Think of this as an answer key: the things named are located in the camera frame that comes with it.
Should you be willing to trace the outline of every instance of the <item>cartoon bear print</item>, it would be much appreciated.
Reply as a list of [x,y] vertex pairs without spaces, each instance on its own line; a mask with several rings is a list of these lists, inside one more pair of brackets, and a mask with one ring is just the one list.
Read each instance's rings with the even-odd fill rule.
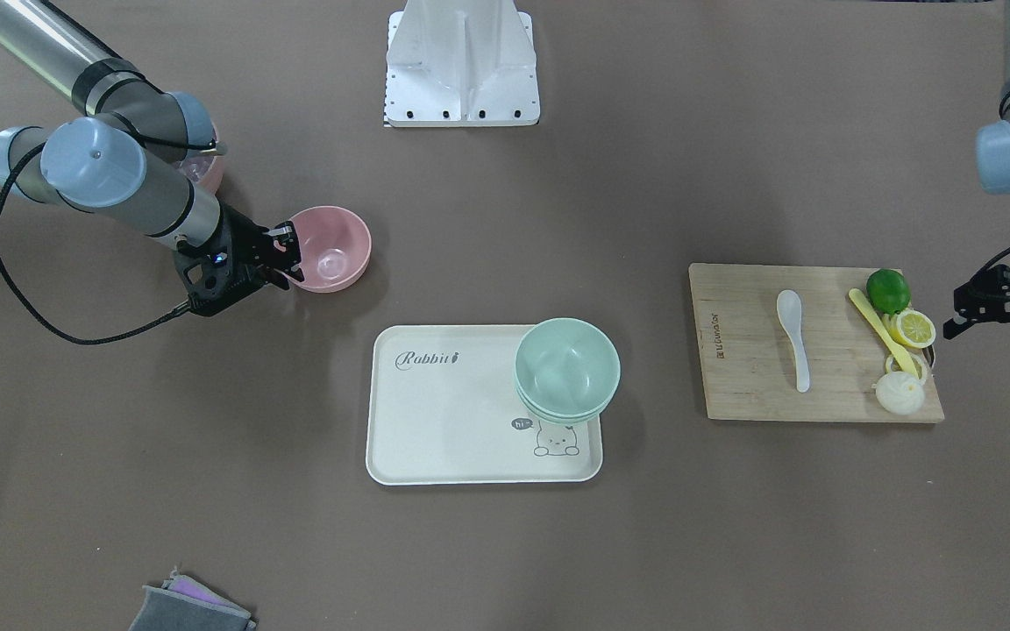
[[578,455],[579,440],[572,426],[536,421],[536,455]]

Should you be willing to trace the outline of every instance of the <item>white tray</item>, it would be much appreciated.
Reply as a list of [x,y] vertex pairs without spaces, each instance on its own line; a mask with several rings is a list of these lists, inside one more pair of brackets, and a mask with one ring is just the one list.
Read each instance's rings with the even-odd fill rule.
[[385,485],[584,482],[600,420],[529,420],[513,359],[532,324],[392,327],[373,347],[365,466]]

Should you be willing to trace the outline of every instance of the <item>yellow knife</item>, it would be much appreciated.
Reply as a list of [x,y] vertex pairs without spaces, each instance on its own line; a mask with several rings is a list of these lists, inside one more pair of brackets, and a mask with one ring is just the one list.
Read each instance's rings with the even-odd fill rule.
[[875,313],[875,307],[868,301],[868,297],[863,295],[862,291],[851,288],[848,291],[848,300],[852,301],[853,305],[856,305],[856,309],[863,315],[863,319],[868,320],[871,328],[874,328],[875,332],[879,334],[879,339],[882,339],[883,343],[887,344],[887,348],[890,348],[891,355],[894,355],[894,359],[899,363],[902,372],[909,373],[909,375],[921,379],[921,375],[918,375],[918,366],[910,356],[910,351],[906,347],[903,347],[901,343],[891,338],[891,334],[887,332],[886,328],[883,328],[883,322],[879,320],[879,313]]

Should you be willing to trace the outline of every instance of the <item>green bowl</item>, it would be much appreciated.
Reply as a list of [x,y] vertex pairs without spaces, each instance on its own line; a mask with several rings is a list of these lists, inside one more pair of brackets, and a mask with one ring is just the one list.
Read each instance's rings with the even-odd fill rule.
[[517,395],[530,411],[560,423],[602,412],[621,379],[618,351],[594,324],[557,318],[536,324],[516,349]]

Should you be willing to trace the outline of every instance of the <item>gray cloth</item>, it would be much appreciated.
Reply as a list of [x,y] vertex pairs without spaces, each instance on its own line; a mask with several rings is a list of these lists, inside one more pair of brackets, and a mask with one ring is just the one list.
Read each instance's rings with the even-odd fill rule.
[[254,631],[249,612],[207,603],[163,588],[143,587],[145,599],[128,631]]

